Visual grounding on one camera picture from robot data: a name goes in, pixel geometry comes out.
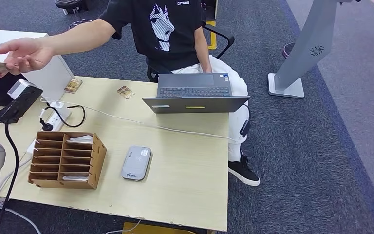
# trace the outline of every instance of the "gray carpet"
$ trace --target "gray carpet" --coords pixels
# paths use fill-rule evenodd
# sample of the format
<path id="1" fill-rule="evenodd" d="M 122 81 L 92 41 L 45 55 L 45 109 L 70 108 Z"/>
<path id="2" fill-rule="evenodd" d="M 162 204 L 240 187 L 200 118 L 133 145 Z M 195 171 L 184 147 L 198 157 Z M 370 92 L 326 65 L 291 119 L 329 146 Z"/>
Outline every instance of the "gray carpet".
<path id="1" fill-rule="evenodd" d="M 287 0 L 303 26 L 312 0 Z M 332 52 L 318 67 L 374 185 L 374 3 L 337 8 Z"/>
<path id="2" fill-rule="evenodd" d="M 91 2 L 96 6 L 90 5 L 85 17 L 95 19 L 105 2 Z M 0 0 L 0 29 L 52 35 L 71 21 L 51 1 L 18 0 L 8 7 Z M 284 0 L 221 0 L 217 25 L 236 36 L 223 60 L 246 80 L 252 96 L 253 127 L 243 149 L 262 179 L 254 188 L 229 176 L 228 233 L 374 234 L 373 185 L 317 67 L 303 77 L 306 98 L 267 94 L 267 74 L 278 70 L 281 47 L 298 33 L 289 6 Z M 121 41 L 65 60 L 76 75 L 147 80 L 130 28 L 123 35 Z M 28 202 L 11 201 L 10 207 L 31 218 L 43 234 L 101 234 L 123 222 L 111 215 Z M 7 214 L 0 233 L 34 230 Z"/>

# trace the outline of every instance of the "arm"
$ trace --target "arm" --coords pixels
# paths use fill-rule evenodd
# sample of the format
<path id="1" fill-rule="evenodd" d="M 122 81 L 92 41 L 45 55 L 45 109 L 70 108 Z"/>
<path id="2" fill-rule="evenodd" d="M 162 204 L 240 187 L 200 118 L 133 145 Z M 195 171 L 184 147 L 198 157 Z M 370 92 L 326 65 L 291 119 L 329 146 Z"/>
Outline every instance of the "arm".
<path id="1" fill-rule="evenodd" d="M 108 42 L 114 33 L 109 23 L 97 19 L 55 36 L 8 41 L 0 45 L 0 54 L 9 52 L 4 62 L 12 74 L 18 75 L 42 69 L 54 55 L 92 50 Z"/>
<path id="2" fill-rule="evenodd" d="M 208 44 L 204 37 L 203 27 L 199 27 L 194 31 L 195 38 L 195 49 L 197 53 L 197 58 L 199 59 L 201 68 L 204 73 L 212 73 L 210 59 L 208 58 Z"/>
<path id="3" fill-rule="evenodd" d="M 115 29 L 102 19 L 83 23 L 77 27 L 55 36 L 37 40 L 53 49 L 53 55 L 64 55 L 89 51 L 108 42 Z"/>

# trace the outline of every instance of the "cardboard organizer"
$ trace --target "cardboard organizer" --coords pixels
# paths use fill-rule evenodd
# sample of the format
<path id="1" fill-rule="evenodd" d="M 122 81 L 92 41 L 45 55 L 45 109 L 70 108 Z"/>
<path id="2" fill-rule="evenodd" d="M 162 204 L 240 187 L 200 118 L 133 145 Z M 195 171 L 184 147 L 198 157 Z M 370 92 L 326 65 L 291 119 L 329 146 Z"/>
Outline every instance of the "cardboard organizer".
<path id="1" fill-rule="evenodd" d="M 90 135 L 92 144 L 67 142 Z M 28 182 L 42 188 L 96 189 L 107 149 L 95 133 L 38 132 Z M 87 181 L 63 180 L 87 176 Z"/>

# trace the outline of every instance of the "gray kiosk stand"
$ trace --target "gray kiosk stand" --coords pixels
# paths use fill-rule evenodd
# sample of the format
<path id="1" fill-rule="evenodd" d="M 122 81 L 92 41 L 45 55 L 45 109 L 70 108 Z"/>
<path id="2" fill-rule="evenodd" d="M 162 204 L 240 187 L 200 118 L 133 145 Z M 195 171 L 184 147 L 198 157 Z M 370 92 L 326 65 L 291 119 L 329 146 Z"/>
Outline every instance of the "gray kiosk stand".
<path id="1" fill-rule="evenodd" d="M 289 57 L 268 75 L 269 94 L 304 98 L 300 77 L 330 53 L 336 7 L 352 0 L 314 0 L 306 23 Z"/>

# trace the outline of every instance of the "hand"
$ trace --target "hand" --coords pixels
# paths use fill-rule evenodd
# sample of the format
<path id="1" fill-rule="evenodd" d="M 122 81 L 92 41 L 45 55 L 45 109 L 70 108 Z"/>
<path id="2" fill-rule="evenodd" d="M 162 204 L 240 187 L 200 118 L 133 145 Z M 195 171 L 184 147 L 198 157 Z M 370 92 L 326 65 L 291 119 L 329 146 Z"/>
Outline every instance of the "hand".
<path id="1" fill-rule="evenodd" d="M 213 69 L 211 67 L 203 69 L 203 73 L 213 73 Z"/>
<path id="2" fill-rule="evenodd" d="M 44 68 L 54 55 L 53 49 L 44 46 L 42 40 L 20 38 L 0 45 L 0 54 L 8 53 L 4 63 L 13 75 Z"/>

